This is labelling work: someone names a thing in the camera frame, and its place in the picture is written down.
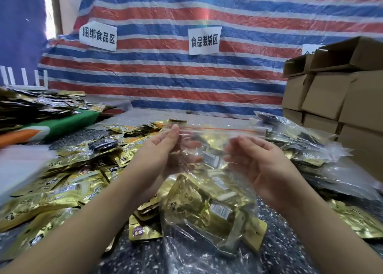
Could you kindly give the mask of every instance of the speckled table surface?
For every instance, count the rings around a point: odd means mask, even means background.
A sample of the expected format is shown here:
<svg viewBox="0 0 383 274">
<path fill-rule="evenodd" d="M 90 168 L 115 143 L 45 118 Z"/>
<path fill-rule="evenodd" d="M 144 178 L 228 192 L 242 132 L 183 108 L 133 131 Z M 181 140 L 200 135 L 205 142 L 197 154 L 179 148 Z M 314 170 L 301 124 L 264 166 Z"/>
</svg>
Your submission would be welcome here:
<svg viewBox="0 0 383 274">
<path fill-rule="evenodd" d="M 52 143 L 56 149 L 65 145 L 73 145 L 107 132 L 83 129 L 65 136 Z M 357 205 L 376 218 L 383 221 L 383 204 L 366 200 L 344 197 L 344 201 Z M 274 210 L 258 200 L 259 216 L 268 225 L 260 256 L 264 273 L 318 273 L 304 247 L 291 230 L 286 221 Z M 6 249 L 16 238 L 25 225 L 0 234 L 0 252 Z M 375 242 L 369 245 L 383 258 L 383 243 Z M 128 227 L 125 226 L 118 243 L 110 254 L 102 257 L 92 273 L 167 273 L 165 248 L 162 239 L 147 243 L 131 243 L 128 239 Z"/>
</svg>

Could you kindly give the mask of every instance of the pile of snack packets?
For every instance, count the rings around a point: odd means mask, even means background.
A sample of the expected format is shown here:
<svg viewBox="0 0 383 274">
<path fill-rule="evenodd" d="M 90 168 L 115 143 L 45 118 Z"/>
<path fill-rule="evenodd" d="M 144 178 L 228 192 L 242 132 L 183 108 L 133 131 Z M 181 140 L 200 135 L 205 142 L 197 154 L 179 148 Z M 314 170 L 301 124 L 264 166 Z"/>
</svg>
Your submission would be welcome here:
<svg viewBox="0 0 383 274">
<path fill-rule="evenodd" d="M 90 103 L 84 92 L 22 91 L 0 88 L 0 132 L 5 133 L 30 123 L 78 114 L 80 110 L 102 112 L 106 106 Z"/>
<path fill-rule="evenodd" d="M 347 152 L 336 142 L 265 113 L 257 114 L 256 124 L 245 128 L 215 128 L 171 119 L 138 127 L 106 126 L 109 136 L 57 150 L 57 158 L 46 171 L 14 192 L 14 198 L 2 206 L 0 232 L 34 219 L 0 260 L 14 259 L 81 210 L 122 174 L 147 138 L 169 130 L 174 123 L 180 126 L 177 158 L 184 171 L 167 178 L 157 194 L 130 216 L 131 241 L 161 238 L 164 227 L 174 226 L 180 231 L 191 229 L 226 257 L 236 256 L 241 242 L 258 252 L 267 224 L 258 219 L 257 199 L 250 186 L 231 172 L 222 158 L 229 139 L 237 135 L 266 138 L 279 146 L 302 173 L 315 172 L 315 178 L 322 180 L 327 179 L 318 173 L 319 169 L 335 164 L 339 155 Z M 191 149 L 183 145 L 185 141 L 198 141 L 200 146 Z M 190 155 L 201 156 L 203 162 L 188 164 Z M 383 238 L 383 224 L 371 215 L 340 201 L 328 203 L 361 238 Z M 115 242 L 113 239 L 106 251 Z"/>
</svg>

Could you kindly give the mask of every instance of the stack of cardboard boxes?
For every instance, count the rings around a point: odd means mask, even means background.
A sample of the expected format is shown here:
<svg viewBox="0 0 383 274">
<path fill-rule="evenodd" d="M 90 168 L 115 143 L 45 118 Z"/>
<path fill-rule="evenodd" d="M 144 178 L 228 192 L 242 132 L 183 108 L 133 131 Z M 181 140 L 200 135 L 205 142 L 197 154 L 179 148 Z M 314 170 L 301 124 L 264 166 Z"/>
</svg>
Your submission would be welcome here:
<svg viewBox="0 0 383 274">
<path fill-rule="evenodd" d="M 383 181 L 383 43 L 356 37 L 286 61 L 283 116 L 337 134 Z"/>
</svg>

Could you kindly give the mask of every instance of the white paper sign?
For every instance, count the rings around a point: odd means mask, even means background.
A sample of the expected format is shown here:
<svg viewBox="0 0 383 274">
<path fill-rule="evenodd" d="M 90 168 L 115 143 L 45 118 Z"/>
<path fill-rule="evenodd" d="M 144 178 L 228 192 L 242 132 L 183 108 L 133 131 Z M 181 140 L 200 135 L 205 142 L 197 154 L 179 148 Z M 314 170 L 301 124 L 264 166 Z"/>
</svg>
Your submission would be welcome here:
<svg viewBox="0 0 383 274">
<path fill-rule="evenodd" d="M 91 21 L 82 25 L 79 30 L 80 43 L 116 51 L 117 27 Z"/>
<path fill-rule="evenodd" d="M 302 55 L 304 54 L 312 54 L 319 47 L 323 46 L 323 44 L 303 44 L 302 45 Z"/>
<path fill-rule="evenodd" d="M 221 26 L 189 29 L 189 54 L 219 52 L 221 30 Z"/>
</svg>

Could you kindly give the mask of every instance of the red white and blue striped tarp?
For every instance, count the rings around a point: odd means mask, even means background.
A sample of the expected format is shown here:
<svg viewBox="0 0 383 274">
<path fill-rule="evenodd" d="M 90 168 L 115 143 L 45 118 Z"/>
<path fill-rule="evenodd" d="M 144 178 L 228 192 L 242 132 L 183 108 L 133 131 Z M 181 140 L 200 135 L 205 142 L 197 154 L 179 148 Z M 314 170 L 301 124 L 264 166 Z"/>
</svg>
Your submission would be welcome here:
<svg viewBox="0 0 383 274">
<path fill-rule="evenodd" d="M 50 87 L 129 96 L 132 105 L 247 118 L 280 115 L 286 59 L 303 44 L 383 39 L 383 0 L 82 0 L 73 33 L 41 63 Z M 79 27 L 117 27 L 117 51 L 79 43 Z M 220 52 L 189 55 L 188 29 L 222 26 Z"/>
</svg>

